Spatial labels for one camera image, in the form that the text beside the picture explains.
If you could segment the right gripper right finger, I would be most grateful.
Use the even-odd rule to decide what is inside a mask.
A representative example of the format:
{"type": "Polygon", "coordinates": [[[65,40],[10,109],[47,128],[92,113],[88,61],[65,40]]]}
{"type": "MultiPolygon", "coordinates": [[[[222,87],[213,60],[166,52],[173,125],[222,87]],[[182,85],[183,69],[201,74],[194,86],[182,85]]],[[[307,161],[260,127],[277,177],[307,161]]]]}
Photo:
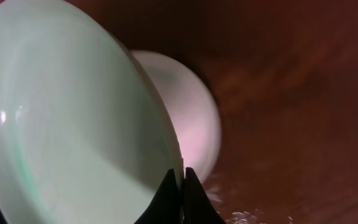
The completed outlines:
{"type": "Polygon", "coordinates": [[[185,224],[226,224],[215,211],[200,180],[191,167],[185,169],[183,211],[185,224]]]}

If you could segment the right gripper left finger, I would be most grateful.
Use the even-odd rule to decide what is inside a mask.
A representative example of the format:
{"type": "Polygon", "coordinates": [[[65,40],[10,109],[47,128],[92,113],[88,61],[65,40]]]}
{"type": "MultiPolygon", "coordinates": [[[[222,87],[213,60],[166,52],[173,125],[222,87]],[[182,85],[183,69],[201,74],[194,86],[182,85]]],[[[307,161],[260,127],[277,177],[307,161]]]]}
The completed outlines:
{"type": "Polygon", "coordinates": [[[135,224],[180,224],[182,216],[181,193],[174,170],[169,169],[149,206],[135,224]]]}

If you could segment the white plate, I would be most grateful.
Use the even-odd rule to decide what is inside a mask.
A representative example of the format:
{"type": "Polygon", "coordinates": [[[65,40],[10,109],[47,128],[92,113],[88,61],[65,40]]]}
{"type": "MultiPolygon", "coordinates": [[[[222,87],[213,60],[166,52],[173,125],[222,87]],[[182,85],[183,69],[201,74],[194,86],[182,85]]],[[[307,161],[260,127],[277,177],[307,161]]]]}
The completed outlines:
{"type": "Polygon", "coordinates": [[[217,103],[210,90],[194,70],[173,58],[146,50],[131,53],[169,113],[183,166],[193,168],[200,182],[206,181],[218,160],[222,136],[217,103]]]}

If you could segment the mint plate top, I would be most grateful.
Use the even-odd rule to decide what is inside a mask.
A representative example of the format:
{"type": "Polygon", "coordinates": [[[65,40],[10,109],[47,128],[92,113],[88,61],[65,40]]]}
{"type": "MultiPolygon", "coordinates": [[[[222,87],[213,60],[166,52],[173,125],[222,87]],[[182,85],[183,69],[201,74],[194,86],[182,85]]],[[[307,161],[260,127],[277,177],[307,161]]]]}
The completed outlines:
{"type": "Polygon", "coordinates": [[[0,210],[8,223],[134,223],[168,170],[164,103],[133,55],[65,1],[0,3],[0,210]]]}

